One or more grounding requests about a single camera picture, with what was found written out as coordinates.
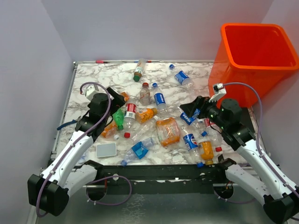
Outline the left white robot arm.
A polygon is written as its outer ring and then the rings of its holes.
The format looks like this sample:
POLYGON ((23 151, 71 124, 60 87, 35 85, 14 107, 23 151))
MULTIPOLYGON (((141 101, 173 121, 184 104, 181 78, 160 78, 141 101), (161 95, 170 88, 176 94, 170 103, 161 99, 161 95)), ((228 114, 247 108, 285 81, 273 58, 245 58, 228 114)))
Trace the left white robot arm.
POLYGON ((28 200, 38 217, 59 216, 70 197, 84 185, 103 180, 102 165, 88 160, 76 168, 80 157, 94 144, 107 126, 110 116, 126 103, 112 88, 96 93, 88 104, 88 112, 77 122, 68 144, 40 174, 28 179, 28 200))

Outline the large crushed orange bottle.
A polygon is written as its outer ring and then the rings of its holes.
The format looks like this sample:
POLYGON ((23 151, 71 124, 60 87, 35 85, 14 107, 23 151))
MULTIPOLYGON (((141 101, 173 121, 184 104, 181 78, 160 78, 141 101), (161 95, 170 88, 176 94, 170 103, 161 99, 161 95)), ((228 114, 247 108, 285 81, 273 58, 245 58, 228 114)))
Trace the large crushed orange bottle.
POLYGON ((163 147, 168 147, 180 141, 180 129, 173 117, 158 120, 156 130, 158 140, 163 147))

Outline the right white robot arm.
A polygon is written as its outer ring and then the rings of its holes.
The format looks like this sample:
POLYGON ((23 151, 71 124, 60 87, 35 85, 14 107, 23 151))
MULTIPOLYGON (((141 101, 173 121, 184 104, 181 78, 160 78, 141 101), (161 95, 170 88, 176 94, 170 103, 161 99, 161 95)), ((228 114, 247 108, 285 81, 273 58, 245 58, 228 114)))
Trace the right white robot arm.
POLYGON ((228 98, 217 107, 209 97, 198 96, 193 102, 180 105, 188 117, 199 111, 198 118, 207 118, 221 129, 223 140, 255 170, 259 178, 245 172, 231 159, 215 170, 219 182, 230 180, 250 193, 276 224, 283 224, 299 212, 299 187, 288 178, 261 148, 255 134, 241 122, 242 109, 228 98))

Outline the crushed blue label water bottle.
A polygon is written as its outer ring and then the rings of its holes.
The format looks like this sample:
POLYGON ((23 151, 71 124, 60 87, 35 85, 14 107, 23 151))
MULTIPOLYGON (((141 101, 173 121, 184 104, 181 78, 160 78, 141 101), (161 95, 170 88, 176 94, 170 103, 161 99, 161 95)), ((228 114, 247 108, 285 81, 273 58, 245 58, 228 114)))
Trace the crushed blue label water bottle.
POLYGON ((135 160, 141 160, 154 145, 155 141, 152 137, 137 142, 127 151, 121 161, 121 166, 125 167, 135 160))

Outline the large Pepsi bottle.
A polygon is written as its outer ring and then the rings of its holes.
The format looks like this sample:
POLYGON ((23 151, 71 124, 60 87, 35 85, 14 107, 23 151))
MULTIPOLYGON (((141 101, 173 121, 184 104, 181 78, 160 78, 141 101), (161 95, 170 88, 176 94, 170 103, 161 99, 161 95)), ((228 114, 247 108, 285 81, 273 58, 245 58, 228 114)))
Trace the large Pepsi bottle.
POLYGON ((204 166, 202 162, 202 158, 199 154, 199 147, 196 142, 196 139, 193 135, 193 133, 189 130, 188 127, 182 126, 180 128, 183 141, 186 145, 187 151, 192 159, 192 161, 196 164, 198 168, 201 168, 204 166))

